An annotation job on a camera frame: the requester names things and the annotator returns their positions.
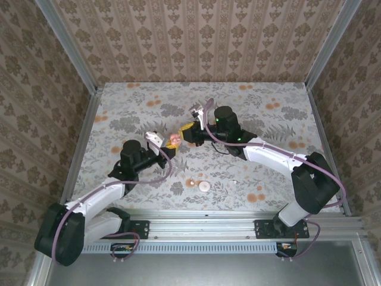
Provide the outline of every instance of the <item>black cable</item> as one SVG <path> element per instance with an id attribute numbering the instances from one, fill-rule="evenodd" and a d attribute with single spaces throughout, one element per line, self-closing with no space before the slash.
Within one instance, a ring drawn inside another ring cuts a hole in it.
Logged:
<path id="1" fill-rule="evenodd" d="M 211 144 L 212 144 L 212 147 L 216 150 L 217 153 L 220 153 L 222 155 L 230 155 L 229 153 L 224 153 L 224 152 L 221 152 L 221 151 L 217 150 L 216 146 L 214 146 L 214 142 L 213 141 L 211 141 Z"/>

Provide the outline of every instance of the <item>floral wallpaper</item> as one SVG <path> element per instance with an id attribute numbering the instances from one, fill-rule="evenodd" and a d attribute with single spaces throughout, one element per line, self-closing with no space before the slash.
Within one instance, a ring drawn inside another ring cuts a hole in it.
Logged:
<path id="1" fill-rule="evenodd" d="M 381 265 L 381 1 L 362 1 L 313 94 L 351 209 Z"/>
<path id="2" fill-rule="evenodd" d="M 303 82 L 344 0 L 54 0 L 98 84 Z"/>
<path id="3" fill-rule="evenodd" d="M 0 1 L 0 285 L 23 285 L 89 101 L 34 1 Z"/>
<path id="4" fill-rule="evenodd" d="M 267 142 L 299 154 L 323 153 L 303 83 L 107 83 L 82 161 L 73 199 L 99 185 L 120 160 L 123 143 L 140 141 L 147 131 L 169 137 L 192 122 L 188 111 L 204 105 L 228 105 L 242 128 Z M 211 123 L 213 111 L 209 114 Z M 216 144 L 222 152 L 226 149 Z M 218 153 L 210 142 L 201 147 L 183 142 L 172 159 L 169 178 L 150 186 L 137 185 L 114 202 L 125 209 L 279 211 L 293 200 L 291 176 L 262 164 Z M 142 181 L 166 173 L 155 165 L 139 174 Z M 207 181 L 209 192 L 198 185 Z M 339 212 L 338 208 L 326 209 Z"/>

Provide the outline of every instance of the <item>small round object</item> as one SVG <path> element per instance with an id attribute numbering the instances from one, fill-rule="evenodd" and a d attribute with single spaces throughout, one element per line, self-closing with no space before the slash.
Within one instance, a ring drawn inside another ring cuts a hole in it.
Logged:
<path id="1" fill-rule="evenodd" d="M 200 182 L 200 184 L 198 185 L 198 188 L 200 189 L 200 191 L 202 192 L 208 192 L 210 190 L 210 184 L 207 182 L 207 181 L 202 181 Z"/>

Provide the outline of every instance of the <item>patterned wallpaper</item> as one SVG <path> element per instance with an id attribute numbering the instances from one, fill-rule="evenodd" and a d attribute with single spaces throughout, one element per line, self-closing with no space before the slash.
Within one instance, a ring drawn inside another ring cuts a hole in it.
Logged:
<path id="1" fill-rule="evenodd" d="M 313 93 L 350 206 L 381 265 L 381 1 L 362 1 Z"/>
<path id="2" fill-rule="evenodd" d="M 344 0 L 54 0 L 105 82 L 303 82 Z"/>
<path id="3" fill-rule="evenodd" d="M 34 1 L 0 1 L 0 285 L 22 285 L 89 100 Z"/>

